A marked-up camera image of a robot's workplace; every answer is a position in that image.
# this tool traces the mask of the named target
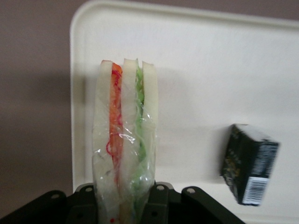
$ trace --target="gray wall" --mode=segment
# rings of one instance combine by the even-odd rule
[[[72,193],[69,28],[85,1],[0,2],[0,218]],[[299,20],[297,0],[147,2]]]

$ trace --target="black box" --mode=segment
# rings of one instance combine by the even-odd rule
[[[250,125],[232,126],[221,175],[243,205],[260,205],[279,143]]]

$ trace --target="plastic tray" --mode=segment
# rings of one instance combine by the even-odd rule
[[[101,60],[154,63],[156,180],[195,185],[249,224],[299,223],[299,24],[132,2],[91,1],[71,24],[74,189],[92,182],[95,80]],[[280,141],[262,205],[241,206],[219,176],[230,125]]]

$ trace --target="sandwich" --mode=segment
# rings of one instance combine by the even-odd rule
[[[152,64],[102,61],[93,122],[93,179],[99,222],[140,221],[155,178],[157,75]]]

